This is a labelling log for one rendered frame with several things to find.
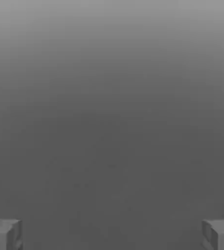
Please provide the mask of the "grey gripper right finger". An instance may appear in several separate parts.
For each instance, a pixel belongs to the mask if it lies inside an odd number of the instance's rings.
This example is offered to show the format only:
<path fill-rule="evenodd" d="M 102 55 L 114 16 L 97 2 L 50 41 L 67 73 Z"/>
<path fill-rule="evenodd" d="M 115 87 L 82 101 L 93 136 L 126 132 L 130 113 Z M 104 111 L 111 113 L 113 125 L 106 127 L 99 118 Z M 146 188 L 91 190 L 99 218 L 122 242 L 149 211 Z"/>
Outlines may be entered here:
<path fill-rule="evenodd" d="M 205 250 L 224 250 L 224 219 L 202 221 L 202 247 Z"/>

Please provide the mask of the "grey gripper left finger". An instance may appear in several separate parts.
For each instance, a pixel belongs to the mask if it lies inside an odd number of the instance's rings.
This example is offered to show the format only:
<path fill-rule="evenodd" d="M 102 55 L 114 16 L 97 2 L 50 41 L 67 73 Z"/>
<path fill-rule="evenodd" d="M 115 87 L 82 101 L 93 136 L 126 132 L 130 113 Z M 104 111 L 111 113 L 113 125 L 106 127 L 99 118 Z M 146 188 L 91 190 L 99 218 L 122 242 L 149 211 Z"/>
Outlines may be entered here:
<path fill-rule="evenodd" d="M 23 250 L 22 220 L 0 219 L 0 250 Z"/>

